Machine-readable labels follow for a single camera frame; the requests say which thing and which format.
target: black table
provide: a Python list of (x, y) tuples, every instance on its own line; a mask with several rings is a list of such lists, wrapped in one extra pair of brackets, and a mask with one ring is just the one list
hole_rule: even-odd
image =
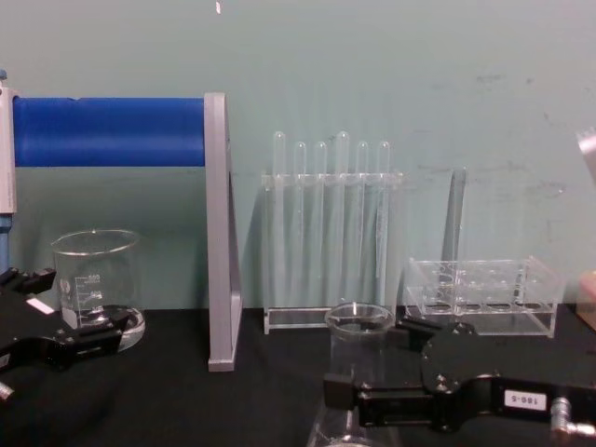
[[(327, 331), (264, 335), (263, 311), (245, 310), (237, 370), (209, 373), (206, 311), (148, 311), (146, 318), (143, 339), (117, 356), (65, 372), (27, 367), (0, 376), (17, 391), (0, 408), (0, 446), (305, 446), (328, 366)], [(596, 334), (566, 308), (557, 333), (557, 344), (596, 346)], [(520, 343), (531, 349), (536, 339)], [(404, 357), (403, 370), (416, 373), (415, 360)], [(549, 445), (547, 425), (495, 417), (454, 434), (400, 433), (405, 447)]]

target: wall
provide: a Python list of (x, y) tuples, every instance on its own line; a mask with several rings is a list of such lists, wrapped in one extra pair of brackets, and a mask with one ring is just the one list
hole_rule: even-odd
[[(575, 133), (596, 122), (596, 4), (221, 3), (217, 14), (215, 0), (5, 2), (0, 65), (23, 96), (228, 93), (247, 305), (261, 303), (255, 204), (276, 130), (386, 139), (394, 167), (413, 174), (523, 165), (564, 190), (532, 230), (544, 236), (535, 251), (569, 278), (594, 266), (596, 197)], [(19, 182), (16, 264), (50, 262), (48, 243), (64, 231), (123, 226), (145, 237), (147, 307), (204, 303), (200, 169), (31, 169)], [(424, 215), (441, 214), (429, 205)]]

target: clear plastic box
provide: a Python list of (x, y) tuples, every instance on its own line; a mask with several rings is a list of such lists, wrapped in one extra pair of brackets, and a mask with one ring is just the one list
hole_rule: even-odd
[(411, 260), (405, 311), (439, 324), (461, 321), (482, 335), (546, 335), (555, 330), (564, 282), (534, 257), (524, 260)]

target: blue cylinder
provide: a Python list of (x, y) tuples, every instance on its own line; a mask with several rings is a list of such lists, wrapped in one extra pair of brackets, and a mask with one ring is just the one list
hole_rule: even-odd
[(18, 167), (205, 166), (202, 99), (15, 98)]

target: glass beaker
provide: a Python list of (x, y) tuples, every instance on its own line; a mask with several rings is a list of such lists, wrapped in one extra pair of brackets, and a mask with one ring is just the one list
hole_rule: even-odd
[(136, 344), (145, 330), (139, 307), (139, 240), (127, 230), (88, 230), (51, 244), (62, 318), (75, 329), (88, 328), (128, 311), (120, 350)]
[[(380, 305), (346, 303), (329, 310), (332, 373), (352, 375), (361, 382), (379, 382), (385, 371), (386, 335), (394, 317)], [(392, 447), (400, 445), (394, 427), (361, 427), (358, 409), (327, 408), (322, 403), (307, 447)]]

